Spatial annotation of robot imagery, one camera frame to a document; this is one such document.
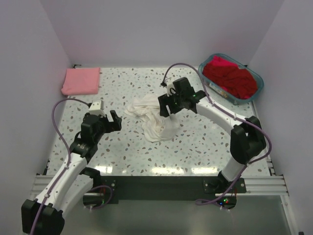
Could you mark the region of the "white t shirt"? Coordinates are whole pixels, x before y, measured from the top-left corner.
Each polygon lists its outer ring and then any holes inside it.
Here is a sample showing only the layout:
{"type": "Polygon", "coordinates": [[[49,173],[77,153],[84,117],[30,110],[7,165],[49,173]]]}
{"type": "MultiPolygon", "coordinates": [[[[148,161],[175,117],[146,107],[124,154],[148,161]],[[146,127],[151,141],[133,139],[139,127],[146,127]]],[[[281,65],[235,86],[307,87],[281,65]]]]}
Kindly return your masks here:
{"type": "Polygon", "coordinates": [[[180,127],[179,120],[175,115],[168,117],[160,115],[158,96],[154,94],[135,98],[124,113],[142,121],[141,128],[149,142],[171,140],[180,127]]]}

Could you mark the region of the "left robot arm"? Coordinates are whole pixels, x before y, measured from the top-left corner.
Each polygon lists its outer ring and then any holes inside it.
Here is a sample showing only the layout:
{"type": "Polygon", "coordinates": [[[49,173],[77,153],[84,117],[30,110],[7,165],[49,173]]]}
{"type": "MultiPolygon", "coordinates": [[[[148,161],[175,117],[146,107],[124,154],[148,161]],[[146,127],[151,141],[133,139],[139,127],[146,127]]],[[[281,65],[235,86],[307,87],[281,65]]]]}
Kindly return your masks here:
{"type": "Polygon", "coordinates": [[[109,198],[113,189],[101,182],[100,172],[87,165],[98,150],[98,143],[107,133],[121,130],[122,119],[114,110],[112,121],[103,113],[85,114],[81,130],[69,146],[64,163],[47,186],[22,205],[22,231],[29,235],[59,235],[65,218],[87,192],[105,189],[109,198]]]}

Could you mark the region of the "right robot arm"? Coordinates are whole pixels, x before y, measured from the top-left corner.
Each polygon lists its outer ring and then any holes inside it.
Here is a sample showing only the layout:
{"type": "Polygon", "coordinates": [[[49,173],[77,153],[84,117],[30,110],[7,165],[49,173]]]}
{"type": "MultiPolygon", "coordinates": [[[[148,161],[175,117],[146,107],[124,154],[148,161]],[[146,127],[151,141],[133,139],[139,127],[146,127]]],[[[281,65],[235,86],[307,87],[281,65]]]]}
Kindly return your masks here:
{"type": "Polygon", "coordinates": [[[219,172],[213,186],[223,192],[235,187],[237,177],[266,147],[265,135],[257,117],[244,117],[219,105],[205,90],[195,91],[186,77],[175,80],[167,93],[158,97],[160,116],[168,117],[183,109],[215,122],[230,135],[231,157],[219,172]]]}

